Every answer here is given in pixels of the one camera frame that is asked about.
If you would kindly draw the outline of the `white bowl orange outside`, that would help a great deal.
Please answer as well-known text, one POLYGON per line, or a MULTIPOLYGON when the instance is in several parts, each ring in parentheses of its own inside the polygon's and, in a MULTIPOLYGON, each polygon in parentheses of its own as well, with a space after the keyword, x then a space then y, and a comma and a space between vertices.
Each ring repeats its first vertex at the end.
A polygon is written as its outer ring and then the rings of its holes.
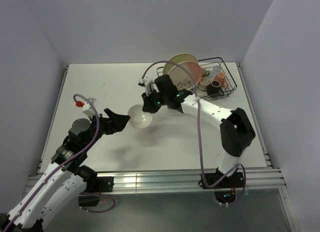
POLYGON ((151 113, 143 111, 143 106, 141 104, 132 106, 128 110, 127 115, 130 116, 128 123, 135 129, 147 128, 153 119, 151 113))

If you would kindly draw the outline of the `pink and cream plate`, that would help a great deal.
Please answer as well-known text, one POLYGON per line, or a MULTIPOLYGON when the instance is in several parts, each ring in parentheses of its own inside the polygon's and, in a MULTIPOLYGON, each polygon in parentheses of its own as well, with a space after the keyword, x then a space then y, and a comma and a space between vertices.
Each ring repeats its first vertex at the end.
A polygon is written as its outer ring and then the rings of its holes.
POLYGON ((202 79, 202 68, 196 62, 185 61, 171 68, 168 75, 179 91, 193 90, 202 79))

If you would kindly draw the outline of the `green and cream plate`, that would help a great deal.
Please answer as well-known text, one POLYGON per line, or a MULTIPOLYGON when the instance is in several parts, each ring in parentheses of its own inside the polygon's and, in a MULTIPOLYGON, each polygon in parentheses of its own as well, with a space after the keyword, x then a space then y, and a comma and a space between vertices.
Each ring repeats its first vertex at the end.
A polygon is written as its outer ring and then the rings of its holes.
POLYGON ((198 64, 197 58, 190 54, 190 53, 179 53, 174 56, 172 56, 169 60, 169 63, 167 62, 164 67, 162 73, 164 75, 168 74, 168 72, 176 65, 182 62, 194 62, 198 64))

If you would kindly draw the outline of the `small beige speckled cup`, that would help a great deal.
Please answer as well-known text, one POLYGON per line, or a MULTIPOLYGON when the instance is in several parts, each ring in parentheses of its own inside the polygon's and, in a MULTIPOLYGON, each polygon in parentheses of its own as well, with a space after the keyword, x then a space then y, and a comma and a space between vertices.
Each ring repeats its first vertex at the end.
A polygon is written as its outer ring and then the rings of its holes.
POLYGON ((211 84, 211 80, 207 77, 202 77, 199 84, 198 88, 202 91, 206 91, 208 89, 208 86, 211 84))

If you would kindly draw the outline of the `grey-green ceramic cup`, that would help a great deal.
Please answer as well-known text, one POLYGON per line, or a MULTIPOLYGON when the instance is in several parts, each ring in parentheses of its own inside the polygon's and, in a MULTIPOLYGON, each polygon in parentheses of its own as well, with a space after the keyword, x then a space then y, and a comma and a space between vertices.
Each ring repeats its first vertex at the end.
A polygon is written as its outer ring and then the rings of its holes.
POLYGON ((208 77, 210 75, 210 71, 202 68, 202 77, 208 77))

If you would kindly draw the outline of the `orange mug white inside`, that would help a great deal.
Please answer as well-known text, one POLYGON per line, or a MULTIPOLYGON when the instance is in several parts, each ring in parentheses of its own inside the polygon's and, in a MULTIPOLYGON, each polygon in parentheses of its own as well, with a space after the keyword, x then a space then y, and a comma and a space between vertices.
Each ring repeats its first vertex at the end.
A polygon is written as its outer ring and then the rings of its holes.
POLYGON ((228 89, 229 88, 227 77, 223 72, 218 72, 216 74, 214 80, 216 80, 216 81, 218 81, 220 83, 220 87, 222 89, 228 89))

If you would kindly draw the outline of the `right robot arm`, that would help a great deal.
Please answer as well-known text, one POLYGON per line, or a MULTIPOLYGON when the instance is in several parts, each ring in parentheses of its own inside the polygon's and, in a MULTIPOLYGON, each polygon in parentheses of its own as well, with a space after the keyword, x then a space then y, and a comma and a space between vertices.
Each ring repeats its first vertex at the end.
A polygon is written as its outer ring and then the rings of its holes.
POLYGON ((141 95, 143 112, 155 114, 162 106, 167 106, 182 114, 195 116, 198 140, 201 140, 200 120, 220 131, 225 154, 218 165, 219 173, 216 175, 216 181, 222 187, 229 186, 234 180, 233 173, 240 165, 243 152, 256 137, 246 112, 242 108, 229 109, 217 106, 186 89, 179 91, 167 75, 155 80, 141 78, 138 85, 145 88, 145 92, 141 95))

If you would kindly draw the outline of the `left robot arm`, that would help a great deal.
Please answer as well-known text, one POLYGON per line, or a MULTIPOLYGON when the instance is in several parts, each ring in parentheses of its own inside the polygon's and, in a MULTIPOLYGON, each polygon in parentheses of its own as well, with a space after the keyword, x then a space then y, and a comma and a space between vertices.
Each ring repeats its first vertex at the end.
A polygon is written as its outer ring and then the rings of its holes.
POLYGON ((94 112, 91 118, 72 123, 42 177, 18 205, 0 217, 2 232, 42 232, 70 200, 96 189, 97 173, 83 165, 87 152, 103 135, 121 132, 130 120, 108 108, 104 111, 107 118, 94 112))

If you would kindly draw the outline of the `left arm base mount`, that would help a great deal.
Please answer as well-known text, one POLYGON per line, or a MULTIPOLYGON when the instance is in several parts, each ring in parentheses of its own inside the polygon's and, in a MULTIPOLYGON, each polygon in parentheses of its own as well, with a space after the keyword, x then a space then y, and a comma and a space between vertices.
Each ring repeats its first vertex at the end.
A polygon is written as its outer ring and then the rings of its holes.
MULTIPOLYGON (((103 194, 111 193, 114 186, 113 176, 98 176, 90 180, 83 193, 85 194, 103 194)), ((93 195, 82 195, 78 196, 78 204, 80 207, 96 207, 100 202, 100 197, 93 195)))

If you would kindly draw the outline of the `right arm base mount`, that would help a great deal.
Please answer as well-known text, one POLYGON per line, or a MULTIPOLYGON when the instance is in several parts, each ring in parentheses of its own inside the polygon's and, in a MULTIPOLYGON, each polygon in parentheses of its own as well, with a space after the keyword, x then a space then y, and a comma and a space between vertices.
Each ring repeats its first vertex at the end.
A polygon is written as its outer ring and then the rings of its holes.
MULTIPOLYGON (((212 185, 220 179, 223 174, 220 172, 214 172, 214 173, 205 173, 205 179, 209 185, 212 185)), ((236 171, 231 176, 226 176, 219 182, 213 189, 226 189, 225 191, 214 191, 214 197, 218 201, 218 203, 224 204, 224 205, 230 205, 234 203, 237 199, 237 195, 240 196, 240 192, 237 194, 237 189, 242 189, 241 192, 245 191, 247 178, 242 172, 236 171)), ((202 189, 209 189, 205 184, 203 183, 203 180, 201 179, 198 182, 198 186, 202 189)))

